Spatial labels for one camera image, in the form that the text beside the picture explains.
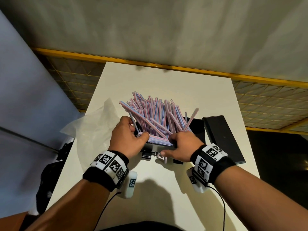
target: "tabletop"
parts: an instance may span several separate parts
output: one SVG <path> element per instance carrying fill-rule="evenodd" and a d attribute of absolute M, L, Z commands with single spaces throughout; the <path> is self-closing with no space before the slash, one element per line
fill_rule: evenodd
<path fill-rule="evenodd" d="M 111 98 L 119 117 L 128 115 L 119 101 L 128 101 L 132 92 L 173 100 L 188 117 L 199 108 L 195 118 L 224 115 L 246 160 L 239 165 L 259 177 L 240 108 L 229 78 L 173 70 L 156 69 L 107 62 L 95 89 L 86 115 Z M 49 208 L 81 178 L 75 140 L 52 194 Z M 186 175 L 191 163 L 166 165 L 152 157 L 141 160 L 139 154 L 129 169 L 138 173 L 134 195 L 115 197 L 102 215 L 96 230 L 139 221 L 159 221 L 183 230 L 222 230 L 223 205 L 212 190 L 196 193 Z M 226 205 L 225 230 L 247 230 Z"/>

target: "clear plastic sheet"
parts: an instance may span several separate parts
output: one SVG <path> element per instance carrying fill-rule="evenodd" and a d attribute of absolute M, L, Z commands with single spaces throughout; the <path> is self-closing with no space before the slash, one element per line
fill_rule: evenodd
<path fill-rule="evenodd" d="M 60 132 L 76 138 L 77 155 L 85 172 L 91 162 L 110 145 L 111 132 L 120 121 L 109 98 L 104 106 L 67 124 Z"/>

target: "black cable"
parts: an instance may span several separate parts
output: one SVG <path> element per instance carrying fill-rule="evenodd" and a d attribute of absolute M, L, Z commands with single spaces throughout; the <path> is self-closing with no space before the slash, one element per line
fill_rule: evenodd
<path fill-rule="evenodd" d="M 103 208 L 101 214 L 100 214 L 99 217 L 98 217 L 98 220 L 97 220 L 97 222 L 96 222 L 96 225 L 95 225 L 93 231 L 96 229 L 96 226 L 97 226 L 97 224 L 98 224 L 98 222 L 99 222 L 99 219 L 101 218 L 101 216 L 102 216 L 103 212 L 105 211 L 105 209 L 106 209 L 107 205 L 109 204 L 109 202 L 110 202 L 116 195 L 118 195 L 118 194 L 121 194 L 121 191 L 115 193 L 115 194 L 109 199 L 109 201 L 106 203 L 105 207 Z"/>
<path fill-rule="evenodd" d="M 221 198 L 221 200 L 222 200 L 222 203 L 224 204 L 224 226 L 223 226 L 223 228 L 222 228 L 222 231 L 225 231 L 226 205 L 225 205 L 224 199 L 221 197 L 220 193 L 219 193 L 217 190 L 215 190 L 215 191 L 216 191 L 217 194 L 220 196 L 220 198 Z"/>

